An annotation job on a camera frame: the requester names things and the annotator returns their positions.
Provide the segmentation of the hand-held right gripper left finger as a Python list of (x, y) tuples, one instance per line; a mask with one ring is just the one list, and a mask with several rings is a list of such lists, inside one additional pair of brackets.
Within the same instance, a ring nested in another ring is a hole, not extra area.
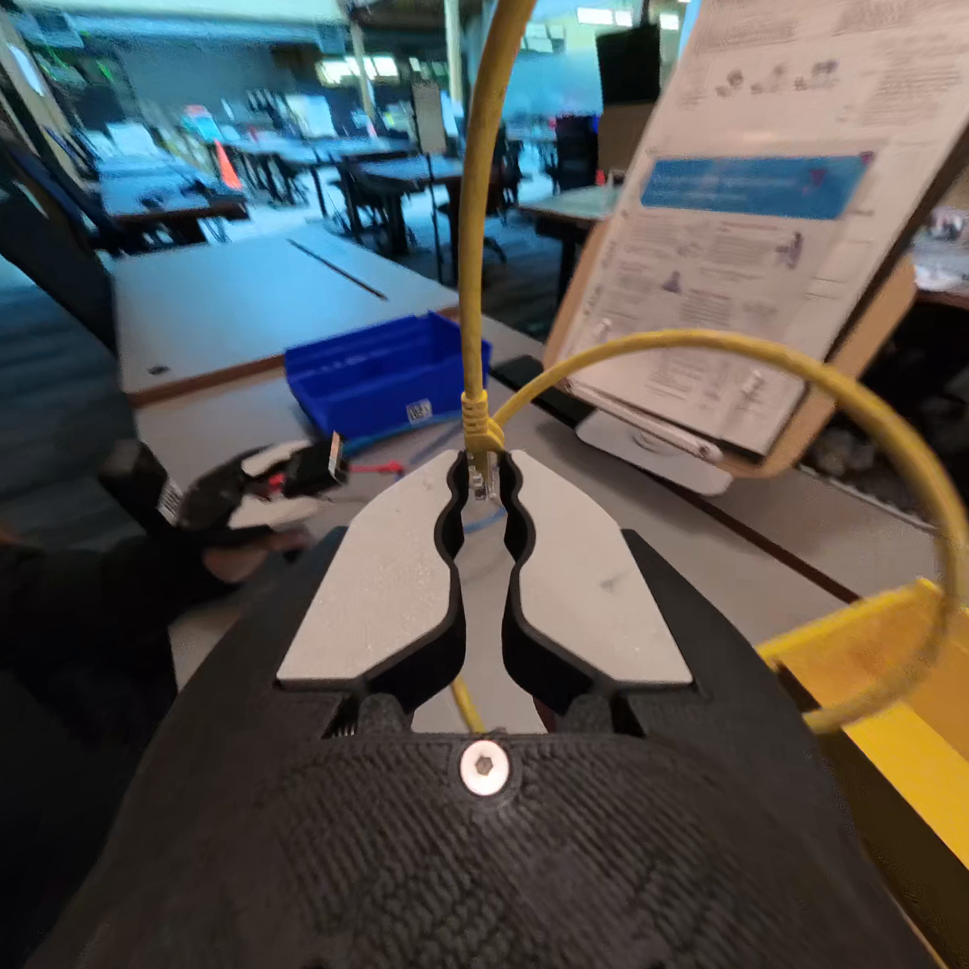
[(357, 514), (275, 679), (281, 689), (393, 696), (414, 713), (466, 656), (455, 559), (464, 543), (464, 452), (444, 451)]

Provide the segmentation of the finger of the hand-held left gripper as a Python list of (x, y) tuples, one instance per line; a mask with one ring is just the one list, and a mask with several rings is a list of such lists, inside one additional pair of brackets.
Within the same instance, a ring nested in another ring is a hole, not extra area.
[(325, 499), (316, 496), (286, 498), (277, 494), (265, 499), (255, 494), (244, 494), (229, 516), (227, 528), (289, 530), (320, 515), (325, 504)]
[(310, 441), (289, 441), (246, 454), (240, 458), (240, 476), (243, 480), (290, 478), (294, 474), (294, 461), (312, 447)]

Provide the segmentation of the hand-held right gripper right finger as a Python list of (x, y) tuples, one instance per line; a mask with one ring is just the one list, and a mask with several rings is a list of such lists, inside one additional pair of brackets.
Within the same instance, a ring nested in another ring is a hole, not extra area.
[(695, 698), (695, 676), (636, 561), (631, 537), (585, 491), (524, 450), (502, 454), (513, 559), (502, 658), (515, 684), (563, 717)]

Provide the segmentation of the black network adapter box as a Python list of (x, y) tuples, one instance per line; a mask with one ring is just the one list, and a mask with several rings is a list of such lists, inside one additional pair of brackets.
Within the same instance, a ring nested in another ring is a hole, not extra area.
[(293, 452), (280, 472), (280, 493), (287, 499), (315, 498), (345, 485), (350, 465), (344, 438), (333, 432)]

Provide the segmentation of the blue storage bin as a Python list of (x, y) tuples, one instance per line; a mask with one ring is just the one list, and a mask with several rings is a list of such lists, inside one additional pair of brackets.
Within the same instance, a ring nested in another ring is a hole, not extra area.
[(435, 312), (290, 348), (283, 365), (304, 416), (349, 442), (461, 415), (461, 331)]

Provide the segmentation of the yellow storage bin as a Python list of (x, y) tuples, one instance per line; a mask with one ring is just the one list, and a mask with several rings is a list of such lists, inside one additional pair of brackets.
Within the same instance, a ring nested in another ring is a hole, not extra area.
[[(801, 708), (832, 706), (922, 643), (938, 592), (920, 578), (757, 649)], [(967, 646), (963, 610), (912, 694), (821, 739), (859, 838), (942, 967), (968, 966)]]

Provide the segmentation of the grey desk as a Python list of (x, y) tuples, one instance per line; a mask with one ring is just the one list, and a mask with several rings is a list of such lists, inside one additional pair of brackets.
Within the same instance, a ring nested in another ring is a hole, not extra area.
[[(307, 436), (281, 369), (191, 394), (139, 406), (139, 437), (181, 486), (238, 452)], [(367, 451), (374, 463), (396, 459), (408, 468), (423, 464), (441, 450), (455, 448), (459, 423), (449, 419), (418, 426), (381, 441)], [(742, 536), (733, 522), (734, 507), (723, 513), (720, 499), (712, 505), (688, 493), (680, 496), (664, 482), (650, 478), (616, 458), (580, 442), (574, 430), (531, 406), (510, 425), (511, 444), (532, 454), (577, 486), (588, 490), (623, 527), (636, 530), (650, 546), (684, 575), (733, 626), (756, 647), (801, 624), (841, 609), (848, 592), (823, 589), (820, 578), (807, 577), (782, 562), (780, 551), (768, 551), (773, 540), (798, 565), (821, 566), (822, 575), (837, 579), (853, 593), (877, 594), (902, 586), (917, 576), (930, 576), (932, 549), (927, 533), (862, 506), (857, 516), (841, 518), (842, 509), (861, 505), (816, 480), (791, 472), (768, 481), (742, 481), (741, 498), (767, 505), (770, 530), (761, 539)], [(362, 475), (339, 491), (324, 513), (313, 519), (321, 537), (348, 523), (386, 486), (387, 477)], [(500, 611), (512, 560), (504, 549), (503, 531), (493, 523), (472, 534), (458, 558), (469, 621), (477, 638), (468, 644), (464, 677), (478, 710), (491, 727), (528, 732), (538, 716), (504, 672), (498, 642)], [(218, 639), (243, 607), (203, 608), (173, 628), (176, 680), (182, 688), (197, 672)], [(910, 701), (905, 726), (923, 726), (943, 737), (967, 759), (967, 643), (947, 652), (941, 670), (925, 691)]]

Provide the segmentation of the background desk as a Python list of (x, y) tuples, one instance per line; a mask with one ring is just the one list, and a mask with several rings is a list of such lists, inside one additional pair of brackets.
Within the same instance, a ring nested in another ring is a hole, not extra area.
[(361, 212), (376, 213), (377, 229), (384, 234), (385, 248), (393, 257), (409, 251), (403, 199), (443, 187), (447, 192), (444, 213), (451, 232), (452, 257), (458, 241), (458, 206), (463, 182), (463, 162), (440, 155), (404, 155), (389, 152), (345, 155), (336, 164), (344, 194), (350, 233), (360, 239), (365, 231)]

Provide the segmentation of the person's left hand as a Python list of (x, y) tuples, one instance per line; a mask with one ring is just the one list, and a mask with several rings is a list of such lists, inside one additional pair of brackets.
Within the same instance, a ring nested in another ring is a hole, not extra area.
[(213, 547), (201, 552), (205, 570), (230, 586), (245, 584), (273, 555), (299, 555), (312, 545), (313, 536), (304, 528), (270, 532), (237, 547)]

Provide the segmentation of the white stand base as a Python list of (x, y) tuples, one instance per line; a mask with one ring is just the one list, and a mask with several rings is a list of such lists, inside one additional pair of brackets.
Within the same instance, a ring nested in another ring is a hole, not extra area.
[(719, 466), (720, 450), (706, 440), (647, 420), (647, 427), (594, 410), (575, 428), (585, 444), (686, 491), (705, 497), (722, 495), (733, 484)]

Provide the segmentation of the grey table with wooden edge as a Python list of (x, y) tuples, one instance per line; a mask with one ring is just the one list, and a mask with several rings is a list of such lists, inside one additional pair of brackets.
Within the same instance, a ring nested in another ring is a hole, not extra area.
[(273, 370), (296, 346), (457, 308), (453, 289), (311, 225), (119, 260), (112, 276), (133, 408)]

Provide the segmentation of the brown board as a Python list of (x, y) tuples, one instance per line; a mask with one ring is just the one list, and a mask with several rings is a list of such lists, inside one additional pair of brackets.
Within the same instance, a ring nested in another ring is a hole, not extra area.
[(598, 122), (598, 169), (604, 176), (625, 172), (636, 153), (655, 102), (608, 104)]

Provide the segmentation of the black panel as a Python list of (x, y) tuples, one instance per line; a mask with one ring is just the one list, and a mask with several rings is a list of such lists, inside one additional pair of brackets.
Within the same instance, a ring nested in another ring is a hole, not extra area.
[(661, 91), (661, 31), (645, 22), (596, 37), (604, 107), (656, 103)]

